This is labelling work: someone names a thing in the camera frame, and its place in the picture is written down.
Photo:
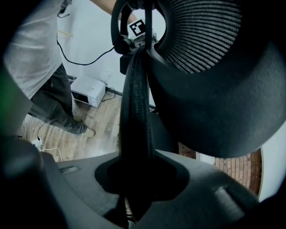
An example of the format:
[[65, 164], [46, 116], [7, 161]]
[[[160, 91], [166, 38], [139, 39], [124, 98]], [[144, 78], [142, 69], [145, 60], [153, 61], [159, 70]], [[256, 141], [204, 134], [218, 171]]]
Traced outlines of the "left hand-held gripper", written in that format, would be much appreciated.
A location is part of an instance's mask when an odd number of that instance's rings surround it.
[[141, 47], [146, 42], [145, 19], [138, 19], [128, 25], [128, 38], [133, 40], [135, 47]]

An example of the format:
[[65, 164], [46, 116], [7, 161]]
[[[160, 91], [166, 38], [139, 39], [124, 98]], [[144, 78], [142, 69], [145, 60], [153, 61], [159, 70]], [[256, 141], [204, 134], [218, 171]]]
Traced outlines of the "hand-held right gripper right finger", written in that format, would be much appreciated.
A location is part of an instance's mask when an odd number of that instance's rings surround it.
[[175, 198], [153, 202], [137, 229], [224, 229], [259, 204], [251, 191], [214, 165], [161, 150], [157, 154], [183, 166], [188, 184]]

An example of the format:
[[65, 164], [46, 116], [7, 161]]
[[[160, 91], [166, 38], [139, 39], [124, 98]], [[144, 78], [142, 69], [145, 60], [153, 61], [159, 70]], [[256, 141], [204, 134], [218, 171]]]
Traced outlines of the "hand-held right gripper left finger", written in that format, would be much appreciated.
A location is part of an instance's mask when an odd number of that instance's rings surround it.
[[126, 226], [118, 194], [106, 192], [95, 177], [101, 164], [115, 162], [118, 153], [55, 162], [42, 153], [45, 173], [69, 229], [121, 229]]

